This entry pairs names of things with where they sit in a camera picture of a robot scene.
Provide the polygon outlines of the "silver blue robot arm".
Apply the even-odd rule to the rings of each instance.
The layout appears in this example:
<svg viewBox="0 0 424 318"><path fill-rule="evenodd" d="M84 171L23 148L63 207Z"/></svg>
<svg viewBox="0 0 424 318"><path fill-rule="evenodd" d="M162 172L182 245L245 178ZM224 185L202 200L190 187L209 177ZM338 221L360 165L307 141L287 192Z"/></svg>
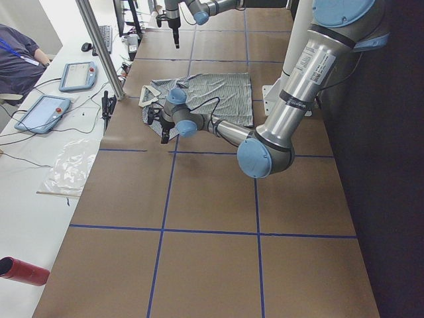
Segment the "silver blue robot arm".
<svg viewBox="0 0 424 318"><path fill-rule="evenodd" d="M296 17L307 13L311 22L304 31L305 45L265 123L249 130L214 114L195 114L186 105L180 88L170 90L158 114L163 144L175 128L182 137L208 131L236 145L241 170L251 178L265 178L288 169L295 157L291 137L312 110L336 61L350 52L383 47L388 41L389 1L305 1Z"/></svg>
<svg viewBox="0 0 424 318"><path fill-rule="evenodd" d="M176 49L180 48L179 28L181 27L180 20L180 3L185 3L197 25L204 25L209 17L218 15L219 13L231 10L241 9L244 1L206 1L202 3L198 0L193 1L178 1L165 0L164 13L158 16L157 21L166 21L172 30L174 44Z"/></svg>

